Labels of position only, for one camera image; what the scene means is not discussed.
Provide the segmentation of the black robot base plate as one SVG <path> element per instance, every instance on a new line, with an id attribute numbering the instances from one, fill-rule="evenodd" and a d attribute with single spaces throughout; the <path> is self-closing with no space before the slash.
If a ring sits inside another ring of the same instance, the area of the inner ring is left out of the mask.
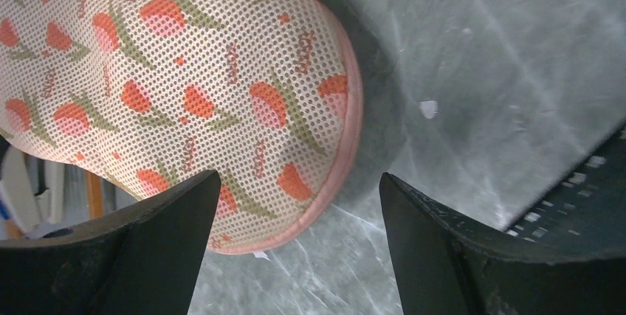
<path id="1" fill-rule="evenodd" d="M 576 253 L 625 248 L 625 126 L 618 128 L 506 233 Z"/>

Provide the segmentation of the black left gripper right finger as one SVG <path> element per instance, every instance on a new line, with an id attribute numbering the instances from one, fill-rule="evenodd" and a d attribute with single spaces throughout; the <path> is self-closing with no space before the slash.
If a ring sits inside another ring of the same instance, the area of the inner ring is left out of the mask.
<path id="1" fill-rule="evenodd" d="M 516 238 L 379 181 L 405 314 L 623 314 L 625 250 L 571 252 Z"/>

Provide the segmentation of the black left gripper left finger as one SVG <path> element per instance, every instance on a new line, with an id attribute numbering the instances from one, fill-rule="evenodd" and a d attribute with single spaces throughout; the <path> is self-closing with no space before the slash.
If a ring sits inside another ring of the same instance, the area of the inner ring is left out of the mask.
<path id="1" fill-rule="evenodd" d="M 1 242 L 3 314 L 186 314 L 221 189 L 205 171 L 42 238 Z"/>

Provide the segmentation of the floral mesh laundry bag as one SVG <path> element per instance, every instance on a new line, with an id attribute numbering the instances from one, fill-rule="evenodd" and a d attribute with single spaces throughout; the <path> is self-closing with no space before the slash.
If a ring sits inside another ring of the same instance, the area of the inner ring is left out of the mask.
<path id="1" fill-rule="evenodd" d="M 315 222 L 351 169 L 362 100 L 320 0 L 1 0 L 1 135 L 139 200 L 216 171 L 221 254 Z"/>

